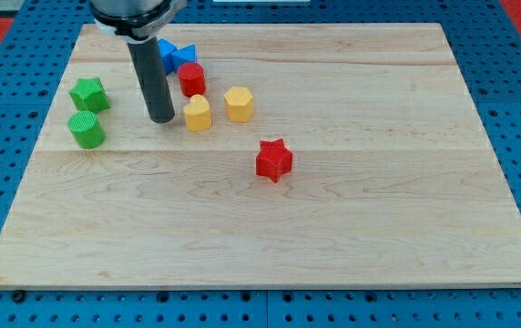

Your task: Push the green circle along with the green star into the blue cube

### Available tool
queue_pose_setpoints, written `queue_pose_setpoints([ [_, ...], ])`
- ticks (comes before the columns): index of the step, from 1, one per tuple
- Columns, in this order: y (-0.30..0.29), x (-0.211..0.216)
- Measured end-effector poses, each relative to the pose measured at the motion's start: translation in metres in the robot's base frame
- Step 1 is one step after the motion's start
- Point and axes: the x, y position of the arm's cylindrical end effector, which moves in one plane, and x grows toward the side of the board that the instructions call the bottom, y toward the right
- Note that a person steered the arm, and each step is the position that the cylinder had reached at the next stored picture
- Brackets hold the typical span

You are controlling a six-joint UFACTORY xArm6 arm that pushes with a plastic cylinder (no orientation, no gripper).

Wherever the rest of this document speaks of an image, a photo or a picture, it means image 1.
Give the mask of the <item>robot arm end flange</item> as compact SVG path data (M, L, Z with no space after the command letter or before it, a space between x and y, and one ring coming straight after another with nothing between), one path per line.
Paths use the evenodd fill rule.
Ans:
M155 37L186 0L90 0L89 7L97 28L130 44L141 44Z

